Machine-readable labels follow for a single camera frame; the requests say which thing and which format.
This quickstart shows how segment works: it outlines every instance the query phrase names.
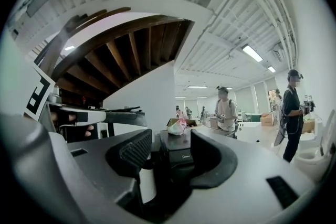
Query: backpack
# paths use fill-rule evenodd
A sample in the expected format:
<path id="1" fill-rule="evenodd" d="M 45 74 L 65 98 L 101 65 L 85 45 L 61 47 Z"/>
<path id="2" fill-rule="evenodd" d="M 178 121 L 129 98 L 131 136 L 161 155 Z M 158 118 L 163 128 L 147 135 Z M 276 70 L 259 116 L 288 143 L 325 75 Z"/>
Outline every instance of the backpack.
<path id="1" fill-rule="evenodd" d="M 293 94 L 292 90 L 290 88 L 287 88 L 286 91 L 290 91 L 291 94 Z M 283 107 L 284 107 L 284 99 L 282 98 L 280 100 L 280 104 L 279 104 L 279 119 L 280 119 L 280 128 L 279 128 L 279 132 L 281 133 L 281 135 L 283 137 L 285 137 L 285 131 L 286 131 L 286 124 L 289 121 L 289 117 L 285 115 L 285 113 L 283 112 Z"/>

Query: underside of staircase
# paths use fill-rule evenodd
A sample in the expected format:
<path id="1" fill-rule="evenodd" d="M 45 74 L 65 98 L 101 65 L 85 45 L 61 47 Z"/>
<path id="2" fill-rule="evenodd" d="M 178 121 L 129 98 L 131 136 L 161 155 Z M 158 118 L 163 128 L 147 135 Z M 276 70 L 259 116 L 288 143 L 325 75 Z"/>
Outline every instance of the underside of staircase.
<path id="1" fill-rule="evenodd" d="M 85 97 L 85 106 L 100 106 L 111 94 L 177 57 L 192 22 L 164 15 L 114 26 L 87 40 L 68 56 L 60 55 L 73 35 L 101 19 L 129 10 L 101 10 L 90 16 L 73 17 L 35 59 L 60 87 L 64 104 L 82 106 Z"/>

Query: man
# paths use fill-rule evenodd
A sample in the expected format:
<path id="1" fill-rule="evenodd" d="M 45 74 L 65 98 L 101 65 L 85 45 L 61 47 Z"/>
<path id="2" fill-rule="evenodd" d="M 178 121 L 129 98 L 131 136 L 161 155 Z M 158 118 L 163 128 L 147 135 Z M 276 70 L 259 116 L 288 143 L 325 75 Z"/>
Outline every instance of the man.
<path id="1" fill-rule="evenodd" d="M 218 128 L 224 131 L 235 130 L 235 120 L 238 118 L 237 105 L 233 100 L 227 97 L 229 90 L 225 87 L 218 88 L 218 98 L 215 114 L 225 116 L 223 123 L 217 122 Z"/>
<path id="2" fill-rule="evenodd" d="M 187 113 L 188 119 L 190 120 L 192 111 L 186 106 L 185 107 L 185 112 Z"/>
<path id="3" fill-rule="evenodd" d="M 204 106 L 202 107 L 201 117 L 199 119 L 202 122 L 202 125 L 205 125 L 205 118 L 206 118 L 206 112 L 205 112 L 205 106 Z"/>
<path id="4" fill-rule="evenodd" d="M 300 110 L 300 100 L 296 92 L 296 87 L 300 84 L 299 72 L 292 69 L 288 72 L 288 87 L 283 95 L 283 114 L 285 115 L 285 123 L 288 144 L 285 149 L 283 158 L 290 163 L 293 159 L 298 145 L 303 128 L 303 111 Z"/>

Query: cardboard box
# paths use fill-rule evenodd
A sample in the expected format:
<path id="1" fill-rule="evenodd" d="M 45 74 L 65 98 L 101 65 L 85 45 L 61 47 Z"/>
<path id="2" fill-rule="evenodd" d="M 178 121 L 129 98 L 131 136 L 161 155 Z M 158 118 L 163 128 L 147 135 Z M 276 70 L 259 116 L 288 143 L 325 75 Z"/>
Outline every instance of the cardboard box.
<path id="1" fill-rule="evenodd" d="M 303 122 L 302 134 L 311 133 L 315 129 L 315 120 L 307 120 Z"/>
<path id="2" fill-rule="evenodd" d="M 260 118 L 262 126 L 273 126 L 274 125 L 274 115 L 273 113 L 263 114 Z"/>
<path id="3" fill-rule="evenodd" d="M 211 117 L 210 118 L 210 127 L 211 128 L 218 128 L 217 117 Z"/>
<path id="4" fill-rule="evenodd" d="M 175 122 L 177 122 L 179 119 L 177 119 L 177 118 L 171 118 L 169 121 L 168 121 L 168 123 L 167 123 L 167 127 L 169 127 L 169 126 L 171 126 L 171 125 L 173 125 Z M 187 122 L 187 125 L 188 126 L 197 126 L 197 123 L 196 123 L 196 121 L 195 120 L 185 120 L 186 122 Z"/>

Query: sign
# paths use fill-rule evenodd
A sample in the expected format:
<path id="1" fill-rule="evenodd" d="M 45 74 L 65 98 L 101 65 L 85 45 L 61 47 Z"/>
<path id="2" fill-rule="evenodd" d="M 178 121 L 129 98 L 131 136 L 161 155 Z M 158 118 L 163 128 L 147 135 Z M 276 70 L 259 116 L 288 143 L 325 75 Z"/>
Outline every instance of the sign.
<path id="1" fill-rule="evenodd" d="M 55 82 L 49 78 L 36 64 L 31 63 L 35 71 L 39 74 L 40 80 L 37 83 L 34 92 L 32 93 L 25 113 L 27 113 L 34 120 L 38 121 L 43 106 L 49 96 L 53 91 Z"/>

